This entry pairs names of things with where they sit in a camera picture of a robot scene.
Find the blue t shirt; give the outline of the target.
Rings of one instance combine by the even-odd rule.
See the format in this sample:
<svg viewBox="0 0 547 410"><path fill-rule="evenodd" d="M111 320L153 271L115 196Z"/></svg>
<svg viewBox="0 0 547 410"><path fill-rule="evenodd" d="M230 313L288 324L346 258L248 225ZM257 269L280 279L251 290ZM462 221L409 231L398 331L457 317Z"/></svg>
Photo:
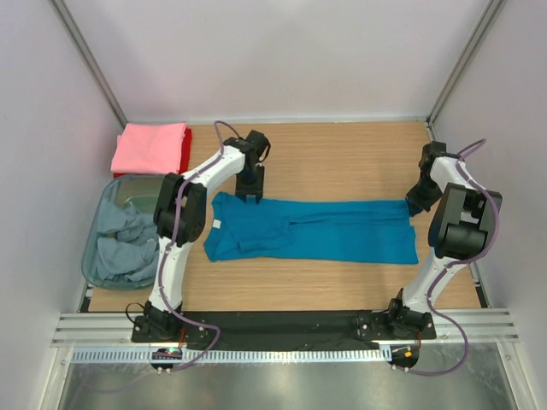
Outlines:
<svg viewBox="0 0 547 410"><path fill-rule="evenodd" d="M260 257L414 265L415 229L405 201L212 201L204 250L211 261Z"/></svg>

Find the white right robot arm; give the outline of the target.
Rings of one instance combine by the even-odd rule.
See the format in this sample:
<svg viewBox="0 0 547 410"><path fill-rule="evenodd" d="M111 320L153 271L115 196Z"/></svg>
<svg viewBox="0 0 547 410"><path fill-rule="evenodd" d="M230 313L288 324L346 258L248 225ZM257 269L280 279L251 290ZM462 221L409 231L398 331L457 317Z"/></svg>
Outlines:
<svg viewBox="0 0 547 410"><path fill-rule="evenodd" d="M422 149L420 177L406 202L412 216L437 208L426 262L390 301L385 328L393 337L411 338L432 327L435 302L444 288L466 265L486 256L497 239L503 197L479 184L465 162L484 144L480 139L455 154L439 141Z"/></svg>

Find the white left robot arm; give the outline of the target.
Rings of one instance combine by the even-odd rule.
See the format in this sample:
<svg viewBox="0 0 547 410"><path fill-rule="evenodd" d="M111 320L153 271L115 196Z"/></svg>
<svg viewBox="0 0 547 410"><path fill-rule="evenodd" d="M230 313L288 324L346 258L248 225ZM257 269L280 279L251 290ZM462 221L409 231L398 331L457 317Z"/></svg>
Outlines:
<svg viewBox="0 0 547 410"><path fill-rule="evenodd" d="M159 243L156 279L134 325L135 338L170 342L180 334L185 323L181 315L185 267L205 227L208 196L235 177L236 197L259 202L264 188L262 163L270 149L267 137L252 130L246 138L222 141L217 153L200 166L164 177L153 215Z"/></svg>

